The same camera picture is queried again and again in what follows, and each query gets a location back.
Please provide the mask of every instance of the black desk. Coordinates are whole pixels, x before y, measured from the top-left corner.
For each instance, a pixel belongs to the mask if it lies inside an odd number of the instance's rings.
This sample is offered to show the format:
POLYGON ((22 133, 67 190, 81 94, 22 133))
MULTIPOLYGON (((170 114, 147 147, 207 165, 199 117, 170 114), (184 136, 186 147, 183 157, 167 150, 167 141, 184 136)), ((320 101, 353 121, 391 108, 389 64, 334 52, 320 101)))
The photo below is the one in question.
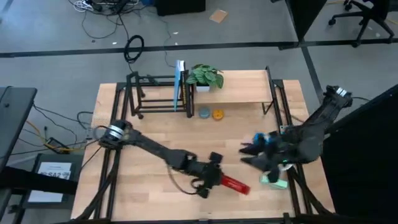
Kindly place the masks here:
POLYGON ((0 172, 18 140, 36 93, 35 88, 0 88, 0 96, 4 94, 0 102, 0 172))
POLYGON ((6 166, 36 93, 35 88, 0 88, 0 219, 13 190, 43 190, 72 195, 76 192, 75 181, 6 166))

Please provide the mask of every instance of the wooden shelf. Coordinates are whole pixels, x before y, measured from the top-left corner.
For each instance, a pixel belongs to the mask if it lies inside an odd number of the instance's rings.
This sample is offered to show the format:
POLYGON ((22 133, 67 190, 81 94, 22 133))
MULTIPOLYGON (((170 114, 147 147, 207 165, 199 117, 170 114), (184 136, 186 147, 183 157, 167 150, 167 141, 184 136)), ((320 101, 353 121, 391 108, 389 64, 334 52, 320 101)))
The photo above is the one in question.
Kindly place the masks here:
POLYGON ((270 103, 272 101, 265 70, 223 71, 224 87, 209 92, 195 92, 194 104, 270 103))

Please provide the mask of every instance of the blue book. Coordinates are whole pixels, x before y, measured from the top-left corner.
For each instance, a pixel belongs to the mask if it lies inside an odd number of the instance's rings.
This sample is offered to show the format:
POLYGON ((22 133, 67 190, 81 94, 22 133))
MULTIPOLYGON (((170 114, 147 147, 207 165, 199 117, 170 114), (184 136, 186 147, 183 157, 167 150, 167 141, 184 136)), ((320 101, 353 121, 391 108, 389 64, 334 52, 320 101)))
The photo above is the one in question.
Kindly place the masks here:
POLYGON ((174 111, 177 110, 177 102, 178 102, 178 91, 180 90, 180 79, 181 79, 181 72, 185 70, 183 60, 176 60, 175 61, 175 72, 174 72, 174 111))

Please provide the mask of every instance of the wooden table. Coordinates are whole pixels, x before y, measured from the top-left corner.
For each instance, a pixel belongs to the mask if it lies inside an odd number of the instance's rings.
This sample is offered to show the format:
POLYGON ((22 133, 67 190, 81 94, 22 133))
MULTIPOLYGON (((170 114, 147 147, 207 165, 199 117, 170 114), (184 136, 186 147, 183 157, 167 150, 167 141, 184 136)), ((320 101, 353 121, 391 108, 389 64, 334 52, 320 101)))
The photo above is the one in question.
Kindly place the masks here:
MULTIPOLYGON (((305 120, 308 112, 299 81, 284 80, 284 85, 291 114, 305 120)), ((109 124, 115 87, 116 84, 100 86, 93 126, 109 124)), ((159 91, 159 88, 161 87, 145 88, 144 91, 147 97, 151 95, 158 97, 155 92, 159 91)), ((207 161, 212 151, 224 155, 221 165, 223 172, 251 186, 250 194, 241 195, 227 187, 216 186, 211 190, 208 199, 185 195, 169 180, 162 160, 143 149, 126 146, 121 154, 112 220, 271 218, 281 217, 284 212, 294 216, 289 190, 276 190, 268 185, 261 185, 259 183, 261 173, 239 161, 241 155, 238 149, 241 148, 241 142, 250 141, 256 132, 268 133, 277 129, 273 109, 263 115, 260 103, 225 103, 209 106, 224 109, 224 118, 215 121, 197 116, 186 118, 184 113, 150 113, 139 120, 137 116, 131 117, 128 112, 127 120, 134 125, 134 128, 153 140, 171 149, 192 151, 201 161, 207 161)), ((97 148, 95 144, 89 146, 84 161, 97 148)), ((103 155, 104 150, 100 151, 81 173, 72 218, 84 210, 98 189, 103 155)), ((333 211, 321 160, 304 165, 303 168, 312 192, 327 209, 333 211)), ((192 177, 175 172, 174 175, 185 190, 191 190, 189 182, 192 177)), ((285 174, 282 174, 281 178, 286 179, 285 174)), ((302 204, 301 193, 298 195, 302 204)), ((107 193, 104 198, 103 217, 106 211, 107 193)))

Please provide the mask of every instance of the red object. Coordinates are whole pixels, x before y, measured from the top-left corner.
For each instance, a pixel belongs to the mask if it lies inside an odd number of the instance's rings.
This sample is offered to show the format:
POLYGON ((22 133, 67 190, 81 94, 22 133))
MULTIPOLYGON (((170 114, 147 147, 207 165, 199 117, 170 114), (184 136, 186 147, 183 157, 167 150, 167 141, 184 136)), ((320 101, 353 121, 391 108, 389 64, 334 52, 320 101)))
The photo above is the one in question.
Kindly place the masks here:
POLYGON ((230 178, 227 175, 223 175, 221 177, 221 184, 245 195, 250 192, 249 186, 233 178, 230 178))

